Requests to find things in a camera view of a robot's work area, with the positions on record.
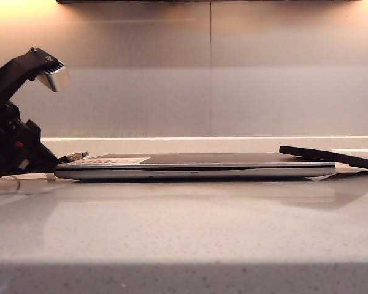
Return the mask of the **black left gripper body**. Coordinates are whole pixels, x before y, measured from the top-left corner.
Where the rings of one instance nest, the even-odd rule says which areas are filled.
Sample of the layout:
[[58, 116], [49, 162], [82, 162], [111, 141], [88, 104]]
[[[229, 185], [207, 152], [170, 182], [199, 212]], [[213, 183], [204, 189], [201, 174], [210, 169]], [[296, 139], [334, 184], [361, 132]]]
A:
[[24, 124], [20, 120], [19, 108], [12, 102], [0, 105], [0, 160], [10, 161], [17, 158], [24, 148], [18, 138]]

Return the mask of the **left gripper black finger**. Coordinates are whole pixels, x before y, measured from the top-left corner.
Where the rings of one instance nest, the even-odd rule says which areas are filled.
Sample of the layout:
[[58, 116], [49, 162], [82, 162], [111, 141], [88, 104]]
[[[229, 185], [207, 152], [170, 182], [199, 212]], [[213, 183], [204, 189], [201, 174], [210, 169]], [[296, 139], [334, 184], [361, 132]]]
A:
[[20, 164], [9, 162], [0, 159], [0, 178], [3, 176], [20, 175], [28, 173], [50, 173], [56, 167], [55, 160], [48, 160], [43, 162], [37, 161], [22, 161]]
[[59, 159], [41, 142], [41, 128], [32, 120], [26, 126], [31, 131], [31, 142], [28, 151], [34, 165], [57, 165]]

